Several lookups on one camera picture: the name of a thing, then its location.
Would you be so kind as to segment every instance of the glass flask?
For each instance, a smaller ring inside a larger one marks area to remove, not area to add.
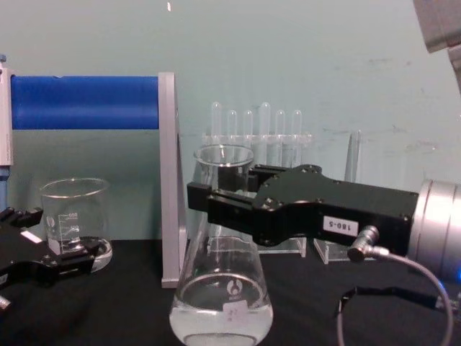
[[[204,146],[195,158],[199,182],[245,193],[251,149]],[[199,219],[174,295],[171,328],[187,346],[257,345],[273,315],[258,248],[251,236],[208,223],[206,213]]]
[[[99,241],[93,272],[112,259],[105,205],[108,187],[103,179],[70,178],[49,182],[40,189],[48,247],[56,254],[65,254],[82,250],[85,242]]]

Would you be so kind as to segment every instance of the gray cable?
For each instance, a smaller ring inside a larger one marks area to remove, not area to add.
[[[432,274],[432,272],[427,269],[426,267],[420,265],[417,262],[412,261],[411,259],[398,256],[396,254],[390,254],[390,253],[384,253],[380,251],[372,251],[372,256],[376,259],[381,259],[381,260],[391,260],[394,262],[399,262],[404,265],[407,265],[417,271],[419,271],[421,274],[425,275],[431,282],[432,284],[436,287],[436,289],[439,291],[439,295],[442,298],[442,301],[444,303],[445,307],[445,312],[447,314],[447,328],[445,329],[445,334],[444,338],[442,340],[442,343],[440,346],[449,346],[450,341],[452,339],[452,334],[453,334],[453,311],[451,308],[451,303],[448,297],[448,293],[445,290],[444,286],[442,283],[437,279],[437,277]],[[345,346],[344,342],[344,333],[343,333],[343,316],[342,316],[342,311],[340,309],[338,316],[336,318],[336,333],[338,336],[338,344],[339,346]]]

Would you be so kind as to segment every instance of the light blue wall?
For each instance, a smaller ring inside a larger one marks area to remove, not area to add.
[[[213,101],[238,111],[300,108],[312,160],[342,177],[361,130],[359,179],[417,190],[459,182],[461,101],[445,52],[429,55],[411,0],[15,0],[1,7],[0,50],[18,74],[174,71],[185,178]],[[158,236],[156,132],[16,133],[11,205],[40,202],[54,177],[112,183],[115,238]]]

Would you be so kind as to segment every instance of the erlenmeyer flask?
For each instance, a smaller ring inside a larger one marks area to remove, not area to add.
[[[245,192],[253,153],[242,146],[204,146],[195,153],[200,182]],[[254,346],[272,325],[272,305],[258,249],[250,236],[207,222],[191,240],[170,313],[187,346]]]

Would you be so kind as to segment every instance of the black table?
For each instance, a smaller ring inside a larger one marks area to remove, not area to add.
[[[112,262],[96,274],[52,288],[4,289],[1,295],[14,305],[0,316],[0,345],[180,346],[169,326],[174,291],[161,288],[160,245],[114,241]],[[425,278],[393,263],[324,265],[313,249],[305,259],[291,254],[261,258],[274,309],[274,323],[261,346],[337,345],[334,309],[355,285],[434,293]],[[348,346],[435,346],[445,327],[443,314],[389,297],[355,298],[344,318]],[[459,324],[452,345],[461,345]]]

